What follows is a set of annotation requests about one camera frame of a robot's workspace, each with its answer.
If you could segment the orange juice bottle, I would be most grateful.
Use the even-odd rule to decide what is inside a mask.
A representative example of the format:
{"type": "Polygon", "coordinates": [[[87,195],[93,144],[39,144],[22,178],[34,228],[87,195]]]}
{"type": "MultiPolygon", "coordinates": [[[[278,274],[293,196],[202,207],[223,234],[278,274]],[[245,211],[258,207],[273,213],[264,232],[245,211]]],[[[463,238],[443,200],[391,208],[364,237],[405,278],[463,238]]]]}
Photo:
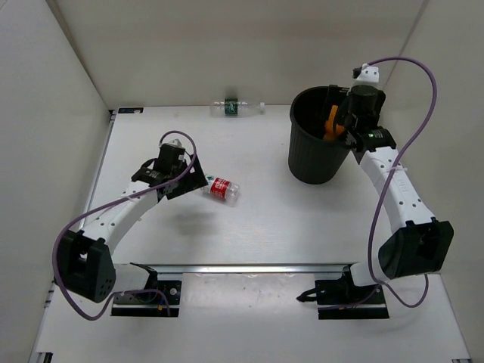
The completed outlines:
{"type": "Polygon", "coordinates": [[[336,122],[336,115],[338,111],[337,105],[332,105],[329,116],[324,123],[324,137],[325,141],[336,141],[344,132],[344,126],[336,122]]]}

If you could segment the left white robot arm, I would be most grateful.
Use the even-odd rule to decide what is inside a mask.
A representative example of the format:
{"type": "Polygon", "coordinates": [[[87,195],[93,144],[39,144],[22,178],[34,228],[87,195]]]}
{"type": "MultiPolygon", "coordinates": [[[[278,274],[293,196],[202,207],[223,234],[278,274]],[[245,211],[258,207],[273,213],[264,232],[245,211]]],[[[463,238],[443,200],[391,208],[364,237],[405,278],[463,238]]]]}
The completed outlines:
{"type": "Polygon", "coordinates": [[[141,217],[162,199],[206,186],[200,161],[178,139],[160,143],[157,158],[143,163],[121,195],[121,203],[100,211],[78,231],[65,231],[54,252],[56,282],[94,303],[132,291],[149,303],[159,292],[157,273],[140,263],[116,264],[112,255],[141,217]]]}

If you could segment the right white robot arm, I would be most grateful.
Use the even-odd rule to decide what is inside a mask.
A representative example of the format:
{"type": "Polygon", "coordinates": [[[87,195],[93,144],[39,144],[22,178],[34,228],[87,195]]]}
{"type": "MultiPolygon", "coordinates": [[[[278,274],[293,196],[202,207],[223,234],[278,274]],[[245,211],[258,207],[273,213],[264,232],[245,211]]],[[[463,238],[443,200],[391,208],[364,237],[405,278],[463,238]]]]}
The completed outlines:
{"type": "Polygon", "coordinates": [[[301,182],[330,181],[352,154],[378,193],[377,211],[385,212],[391,235],[368,248],[365,262],[345,267],[335,281],[321,282],[302,293],[302,302],[324,309],[351,309],[366,303],[391,280],[427,276],[441,269],[454,230],[424,204],[401,164],[403,149],[379,124],[386,100],[377,67],[353,73],[348,88],[317,86],[300,92],[290,108],[288,166],[301,182]]]}

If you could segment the clear bottle green label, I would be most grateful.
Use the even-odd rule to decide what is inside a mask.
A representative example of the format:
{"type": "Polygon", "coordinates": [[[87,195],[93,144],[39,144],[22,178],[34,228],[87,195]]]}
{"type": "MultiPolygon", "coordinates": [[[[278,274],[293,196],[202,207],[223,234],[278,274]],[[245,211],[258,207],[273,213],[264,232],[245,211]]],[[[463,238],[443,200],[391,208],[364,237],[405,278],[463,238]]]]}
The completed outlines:
{"type": "Polygon", "coordinates": [[[214,117],[249,117],[264,112],[264,102],[250,102],[239,98],[224,98],[210,105],[210,115],[214,117]]]}

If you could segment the clear bottle red label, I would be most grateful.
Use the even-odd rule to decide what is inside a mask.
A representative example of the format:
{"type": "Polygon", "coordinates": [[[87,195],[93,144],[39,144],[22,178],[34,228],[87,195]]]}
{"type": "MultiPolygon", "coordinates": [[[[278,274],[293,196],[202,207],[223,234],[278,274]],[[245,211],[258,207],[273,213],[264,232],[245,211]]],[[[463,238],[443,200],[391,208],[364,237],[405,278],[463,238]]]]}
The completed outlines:
{"type": "Polygon", "coordinates": [[[224,178],[205,174],[207,185],[201,190],[204,194],[216,198],[230,206],[237,203],[240,197],[240,185],[224,178]]]}

